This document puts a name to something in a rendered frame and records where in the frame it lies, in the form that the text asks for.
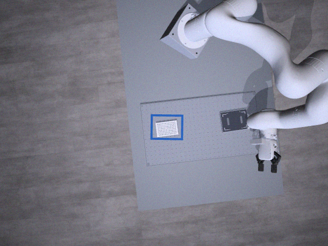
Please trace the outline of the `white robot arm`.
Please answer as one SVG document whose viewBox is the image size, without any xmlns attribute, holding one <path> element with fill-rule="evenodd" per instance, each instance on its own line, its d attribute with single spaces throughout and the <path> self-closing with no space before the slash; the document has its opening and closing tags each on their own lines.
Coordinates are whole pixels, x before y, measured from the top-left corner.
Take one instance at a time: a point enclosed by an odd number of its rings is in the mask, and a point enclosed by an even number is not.
<svg viewBox="0 0 328 246">
<path fill-rule="evenodd" d="M 328 50 L 318 50 L 295 64 L 286 37 L 265 24 L 246 22 L 257 6 L 257 0 L 222 0 L 200 15 L 183 16 L 177 34 L 191 49 L 203 46 L 211 36 L 245 45 L 271 65 L 281 94 L 293 99 L 307 95 L 304 105 L 286 110 L 263 109 L 247 118 L 248 127 L 260 130 L 260 138 L 250 139 L 250 144 L 266 144 L 266 140 L 277 139 L 277 128 L 328 122 Z"/>
</svg>

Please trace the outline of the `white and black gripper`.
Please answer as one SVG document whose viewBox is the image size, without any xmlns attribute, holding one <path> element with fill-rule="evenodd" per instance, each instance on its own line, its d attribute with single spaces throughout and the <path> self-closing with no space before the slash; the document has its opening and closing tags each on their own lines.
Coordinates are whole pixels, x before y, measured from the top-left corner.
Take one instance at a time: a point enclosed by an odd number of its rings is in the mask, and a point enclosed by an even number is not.
<svg viewBox="0 0 328 246">
<path fill-rule="evenodd" d="M 272 158 L 273 157 L 273 158 Z M 256 155 L 258 161 L 258 171 L 264 171 L 265 160 L 270 159 L 272 162 L 271 173 L 277 173 L 277 165 L 280 162 L 281 156 L 278 154 L 278 143 L 275 140 L 266 140 L 266 144 L 259 145 L 259 151 Z M 262 160 L 262 161 L 261 161 Z"/>
</svg>

